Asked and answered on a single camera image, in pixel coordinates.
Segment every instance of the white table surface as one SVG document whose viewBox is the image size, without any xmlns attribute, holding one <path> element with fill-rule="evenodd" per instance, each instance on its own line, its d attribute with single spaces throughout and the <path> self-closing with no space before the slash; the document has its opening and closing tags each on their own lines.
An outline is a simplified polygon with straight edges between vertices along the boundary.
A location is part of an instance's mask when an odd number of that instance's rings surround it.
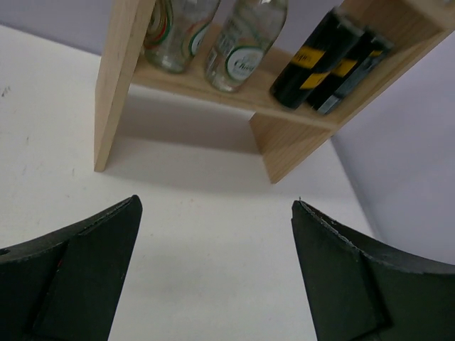
<svg viewBox="0 0 455 341">
<path fill-rule="evenodd" d="M 0 248 L 132 194 L 144 205 L 111 341 L 314 341 L 299 196 L 372 232 L 330 142 L 270 185 L 251 112 L 132 87 L 94 173 L 100 57 L 0 26 Z"/>
</svg>

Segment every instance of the black can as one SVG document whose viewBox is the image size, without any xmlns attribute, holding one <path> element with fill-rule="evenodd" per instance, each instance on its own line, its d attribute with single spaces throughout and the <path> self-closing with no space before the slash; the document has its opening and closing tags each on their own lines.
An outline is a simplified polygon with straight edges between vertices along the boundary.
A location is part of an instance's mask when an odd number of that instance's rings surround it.
<svg viewBox="0 0 455 341">
<path fill-rule="evenodd" d="M 285 107 L 297 109 L 362 35 L 363 30 L 335 7 L 275 80 L 270 94 Z"/>
<path fill-rule="evenodd" d="M 393 44 L 367 28 L 362 38 L 306 102 L 322 115 L 330 114 L 392 50 Z"/>
</svg>

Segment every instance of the bottle label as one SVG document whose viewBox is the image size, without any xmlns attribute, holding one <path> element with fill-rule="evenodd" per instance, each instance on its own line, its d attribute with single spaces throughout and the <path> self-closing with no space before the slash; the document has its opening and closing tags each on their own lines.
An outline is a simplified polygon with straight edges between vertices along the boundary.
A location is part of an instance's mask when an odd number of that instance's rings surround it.
<svg viewBox="0 0 455 341">
<path fill-rule="evenodd" d="M 326 51 L 302 46 L 299 52 L 292 58 L 291 63 L 305 67 L 306 69 L 312 69 L 325 53 Z"/>
<path fill-rule="evenodd" d="M 188 44 L 188 51 L 191 57 L 194 57 L 199 50 L 202 40 L 208 31 L 209 24 L 207 21 L 196 23 L 188 30 L 188 37 L 190 38 Z"/>
<path fill-rule="evenodd" d="M 357 64 L 357 60 L 343 59 L 340 63 L 332 70 L 332 74 L 339 77 L 346 76 Z"/>
<path fill-rule="evenodd" d="M 157 0 L 144 39 L 144 49 L 160 46 L 168 37 L 173 25 L 173 9 L 170 0 Z"/>
<path fill-rule="evenodd" d="M 234 80 L 246 80 L 261 63 L 264 51 L 254 46 L 240 46 L 226 59 L 227 74 Z"/>
<path fill-rule="evenodd" d="M 300 87 L 301 90 L 309 90 L 309 89 L 314 89 L 318 85 L 322 83 L 323 80 L 326 79 L 326 77 L 330 75 L 329 72 L 325 73 L 314 73 L 308 79 L 305 81 L 304 84 Z"/>
</svg>

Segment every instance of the gray wall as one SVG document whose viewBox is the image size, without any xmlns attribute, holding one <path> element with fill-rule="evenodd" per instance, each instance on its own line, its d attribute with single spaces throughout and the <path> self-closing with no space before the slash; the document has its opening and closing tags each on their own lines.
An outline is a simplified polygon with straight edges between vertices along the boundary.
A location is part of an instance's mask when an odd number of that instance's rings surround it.
<svg viewBox="0 0 455 341">
<path fill-rule="evenodd" d="M 0 23 L 101 54 L 112 0 L 0 0 Z"/>
<path fill-rule="evenodd" d="M 234 0 L 223 0 L 221 22 Z M 290 0 L 277 45 L 295 51 L 341 0 Z M 111 0 L 0 0 L 0 23 L 100 54 Z M 334 139 L 379 238 L 455 264 L 455 36 Z"/>
<path fill-rule="evenodd" d="M 318 0 L 307 8 L 289 0 L 292 11 L 277 46 L 295 51 L 321 17 L 342 0 Z M 101 55 L 113 0 L 0 0 L 0 24 Z M 222 0 L 215 21 L 222 23 L 235 0 Z M 289 36 L 298 39 L 290 40 Z"/>
<path fill-rule="evenodd" d="M 455 34 L 335 137 L 376 231 L 455 264 Z"/>
</svg>

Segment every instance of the glass bottle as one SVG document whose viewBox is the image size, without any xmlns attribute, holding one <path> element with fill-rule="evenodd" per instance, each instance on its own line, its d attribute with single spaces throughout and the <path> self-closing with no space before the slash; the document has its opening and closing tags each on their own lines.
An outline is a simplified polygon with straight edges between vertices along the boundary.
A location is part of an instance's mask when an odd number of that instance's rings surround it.
<svg viewBox="0 0 455 341">
<path fill-rule="evenodd" d="M 144 40 L 146 59 L 169 72 L 185 71 L 219 4 L 220 0 L 156 0 Z"/>
<path fill-rule="evenodd" d="M 237 0 L 210 51 L 205 77 L 214 88 L 238 91 L 283 29 L 288 0 Z"/>
</svg>

